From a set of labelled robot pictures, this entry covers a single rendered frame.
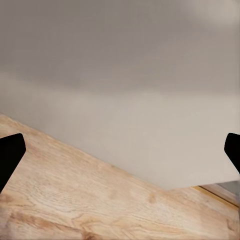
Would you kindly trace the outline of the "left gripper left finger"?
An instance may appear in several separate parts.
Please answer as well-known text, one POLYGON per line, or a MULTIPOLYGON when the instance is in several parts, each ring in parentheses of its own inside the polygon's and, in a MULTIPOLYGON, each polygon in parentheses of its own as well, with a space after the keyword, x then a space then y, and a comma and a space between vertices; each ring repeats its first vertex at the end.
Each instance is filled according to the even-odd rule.
POLYGON ((0 138, 0 193, 26 153, 22 133, 0 138))

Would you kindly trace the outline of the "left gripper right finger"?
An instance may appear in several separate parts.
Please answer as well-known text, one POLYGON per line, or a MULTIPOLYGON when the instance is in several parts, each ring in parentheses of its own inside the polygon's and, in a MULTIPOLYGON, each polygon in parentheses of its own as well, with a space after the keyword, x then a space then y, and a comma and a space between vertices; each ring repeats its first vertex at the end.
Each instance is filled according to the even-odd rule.
POLYGON ((224 151, 240 173, 240 135, 235 133, 228 133, 224 151))

